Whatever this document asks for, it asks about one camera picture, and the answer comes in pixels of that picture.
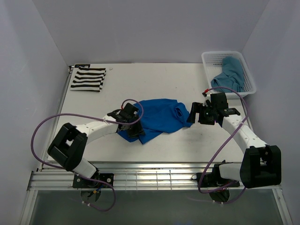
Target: striped towel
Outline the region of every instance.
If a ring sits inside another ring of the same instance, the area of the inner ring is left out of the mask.
[[[71,90],[90,90],[100,92],[106,75],[105,68],[79,67],[71,83]]]

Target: blue towel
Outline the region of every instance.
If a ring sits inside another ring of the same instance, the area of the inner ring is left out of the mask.
[[[144,115],[141,118],[141,124],[145,135],[138,138],[129,138],[126,131],[120,131],[118,134],[129,142],[137,139],[142,144],[157,137],[161,133],[173,133],[183,127],[190,127],[192,124],[187,123],[189,112],[183,103],[171,99],[153,99],[140,102],[144,108]],[[141,107],[138,104],[134,106],[139,108],[141,116]]]
[[[237,92],[244,92],[244,72],[240,61],[231,56],[224,58],[222,73],[216,76],[210,83],[213,88],[224,86]],[[222,88],[216,90],[231,92]]]

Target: white table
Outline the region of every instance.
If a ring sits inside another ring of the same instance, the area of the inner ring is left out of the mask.
[[[70,91],[66,93],[62,113],[78,113],[102,118],[120,108],[124,99],[146,100],[171,98],[185,104],[190,111],[192,102],[203,102],[202,92],[208,88],[202,64],[136,63],[92,64],[94,68],[106,68],[107,75],[100,93]],[[244,110],[239,99],[228,101],[241,115]],[[78,117],[61,117],[56,132],[64,124],[90,122]],[[118,134],[104,136],[86,146],[83,157],[92,162],[208,162],[229,134],[218,124],[214,126],[194,124],[172,134],[160,136],[142,145],[129,143]],[[241,162],[242,151],[231,140],[215,159]]]

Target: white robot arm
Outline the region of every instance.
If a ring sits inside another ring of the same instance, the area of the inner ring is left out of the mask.
[[[240,181],[247,188],[277,185],[281,183],[281,151],[277,146],[269,146],[261,140],[246,124],[235,108],[229,108],[225,93],[206,94],[204,103],[194,102],[188,122],[195,123],[195,114],[199,113],[201,124],[218,123],[233,136],[244,154],[242,163],[222,162],[214,164],[212,173],[203,179],[204,187],[215,184],[227,184],[232,180]],[[199,182],[202,173],[197,174]]]
[[[139,118],[137,112],[137,107],[127,103],[124,109],[115,110],[103,117],[104,122],[93,121],[76,126],[66,123],[55,136],[47,152],[65,170],[73,171],[86,178],[96,178],[99,171],[83,158],[85,146],[102,136],[116,133],[119,130],[126,130],[129,137],[143,135],[144,131],[140,121],[126,125]],[[121,122],[123,125],[107,121]]]

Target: plastic basket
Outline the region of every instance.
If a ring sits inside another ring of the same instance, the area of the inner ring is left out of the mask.
[[[244,83],[245,92],[239,92],[239,94],[242,97],[245,97],[246,95],[254,94],[256,92],[256,86],[254,84],[252,75],[249,72],[248,66],[244,60],[244,57],[240,52],[234,52],[234,51],[204,52],[202,54],[202,61],[203,61],[204,70],[205,70],[209,87],[211,88],[211,83],[210,83],[211,80],[222,72],[222,61],[223,58],[227,56],[232,56],[240,60],[240,63],[243,67],[244,80],[245,80]],[[235,93],[226,93],[226,97],[228,99],[239,98]]]

